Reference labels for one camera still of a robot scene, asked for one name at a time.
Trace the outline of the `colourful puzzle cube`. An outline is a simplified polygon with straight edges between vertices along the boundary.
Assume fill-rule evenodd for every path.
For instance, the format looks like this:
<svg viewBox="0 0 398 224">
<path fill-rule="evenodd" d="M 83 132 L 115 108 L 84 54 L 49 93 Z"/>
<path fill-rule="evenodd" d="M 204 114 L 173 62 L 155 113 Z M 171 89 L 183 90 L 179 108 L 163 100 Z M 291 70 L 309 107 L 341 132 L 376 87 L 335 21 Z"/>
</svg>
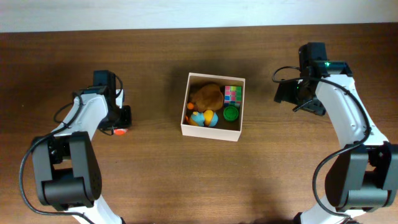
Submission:
<svg viewBox="0 0 398 224">
<path fill-rule="evenodd" d="M 224 87 L 224 106 L 239 108 L 243 102 L 243 89 L 241 86 Z"/>
</svg>

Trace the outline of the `green round toy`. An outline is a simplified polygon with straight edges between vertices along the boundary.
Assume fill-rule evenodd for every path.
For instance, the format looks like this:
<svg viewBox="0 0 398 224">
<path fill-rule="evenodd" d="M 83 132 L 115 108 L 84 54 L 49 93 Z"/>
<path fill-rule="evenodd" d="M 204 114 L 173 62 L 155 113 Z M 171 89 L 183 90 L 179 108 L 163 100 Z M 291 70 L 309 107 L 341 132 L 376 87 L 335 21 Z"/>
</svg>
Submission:
<svg viewBox="0 0 398 224">
<path fill-rule="evenodd" d="M 239 110 L 235 106 L 227 106 L 223 110 L 223 117 L 229 122 L 236 121 L 239 118 Z"/>
</svg>

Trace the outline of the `pink cardboard box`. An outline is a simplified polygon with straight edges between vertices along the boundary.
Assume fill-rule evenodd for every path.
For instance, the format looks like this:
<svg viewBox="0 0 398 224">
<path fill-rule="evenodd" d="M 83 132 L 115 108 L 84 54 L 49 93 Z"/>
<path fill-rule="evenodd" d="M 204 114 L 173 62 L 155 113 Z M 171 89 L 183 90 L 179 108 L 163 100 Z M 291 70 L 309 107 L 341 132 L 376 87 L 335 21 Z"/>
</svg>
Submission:
<svg viewBox="0 0 398 224">
<path fill-rule="evenodd" d="M 187 115 L 187 103 L 189 94 L 193 87 L 202 87 L 208 83 L 216 83 L 221 86 L 231 85 L 231 86 L 241 86 L 242 87 L 242 100 L 241 106 L 239 107 L 239 117 L 236 121 L 229 122 L 223 117 L 223 110 L 216 112 L 219 121 L 214 128 L 199 127 L 189 125 L 185 116 Z M 244 103 L 245 103 L 245 84 L 246 80 L 244 78 L 237 77 L 226 77 L 219 75 L 208 75 L 202 73 L 192 73 L 188 74 L 187 85 L 185 90 L 185 98 L 183 103 L 182 117 L 181 117 L 181 130 L 184 136 L 198 137 L 198 138 L 209 138 L 218 139 L 223 141 L 238 141 L 243 130 L 243 117 L 244 117 Z"/>
</svg>

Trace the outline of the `orange and blue duck toy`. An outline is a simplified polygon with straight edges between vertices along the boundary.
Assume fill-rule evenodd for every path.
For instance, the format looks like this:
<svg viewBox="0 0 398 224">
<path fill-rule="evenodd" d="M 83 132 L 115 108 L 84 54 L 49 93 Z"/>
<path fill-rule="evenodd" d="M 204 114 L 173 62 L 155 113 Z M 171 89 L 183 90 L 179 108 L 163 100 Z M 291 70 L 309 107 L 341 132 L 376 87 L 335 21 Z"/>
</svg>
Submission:
<svg viewBox="0 0 398 224">
<path fill-rule="evenodd" d="M 218 115 L 213 110 L 194 111 L 190 116 L 185 117 L 185 121 L 192 126 L 212 128 L 218 123 Z"/>
</svg>

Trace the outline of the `brown plush toy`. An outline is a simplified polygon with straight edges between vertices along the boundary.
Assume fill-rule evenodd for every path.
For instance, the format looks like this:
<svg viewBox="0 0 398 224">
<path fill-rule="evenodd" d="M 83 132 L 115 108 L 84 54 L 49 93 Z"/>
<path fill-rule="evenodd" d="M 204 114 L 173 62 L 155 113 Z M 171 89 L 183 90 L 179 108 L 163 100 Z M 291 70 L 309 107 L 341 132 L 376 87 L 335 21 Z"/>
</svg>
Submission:
<svg viewBox="0 0 398 224">
<path fill-rule="evenodd" d="M 197 112 L 217 111 L 223 107 L 224 95 L 220 86 L 210 83 L 201 88 L 195 86 L 188 97 L 187 108 Z"/>
</svg>

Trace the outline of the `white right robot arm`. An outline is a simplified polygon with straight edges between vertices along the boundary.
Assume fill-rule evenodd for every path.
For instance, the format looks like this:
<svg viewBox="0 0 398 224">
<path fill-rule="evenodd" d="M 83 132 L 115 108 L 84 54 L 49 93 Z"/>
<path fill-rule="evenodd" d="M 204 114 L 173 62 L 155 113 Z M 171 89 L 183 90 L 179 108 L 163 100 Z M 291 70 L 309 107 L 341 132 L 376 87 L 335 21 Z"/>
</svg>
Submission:
<svg viewBox="0 0 398 224">
<path fill-rule="evenodd" d="M 294 223 L 354 223 L 354 218 L 389 207 L 397 195 L 397 145 L 378 130 L 356 91 L 348 64 L 304 62 L 298 78 L 279 84 L 275 99 L 305 110 L 319 103 L 329 115 L 340 150 L 315 168 L 312 191 L 316 204 L 299 212 Z"/>
</svg>

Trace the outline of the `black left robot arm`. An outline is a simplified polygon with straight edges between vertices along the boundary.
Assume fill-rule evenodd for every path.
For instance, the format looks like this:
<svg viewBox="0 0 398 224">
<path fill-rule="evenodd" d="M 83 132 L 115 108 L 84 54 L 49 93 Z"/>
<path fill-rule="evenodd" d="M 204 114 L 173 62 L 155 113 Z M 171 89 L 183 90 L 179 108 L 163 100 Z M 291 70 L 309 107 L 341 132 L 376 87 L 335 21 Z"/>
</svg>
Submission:
<svg viewBox="0 0 398 224">
<path fill-rule="evenodd" d="M 102 196 L 102 177 L 92 146 L 96 131 L 115 134 L 131 125 L 124 90 L 100 84 L 73 95 L 72 108 L 51 132 L 32 141 L 39 202 L 53 216 L 73 216 L 80 223 L 124 223 Z"/>
</svg>

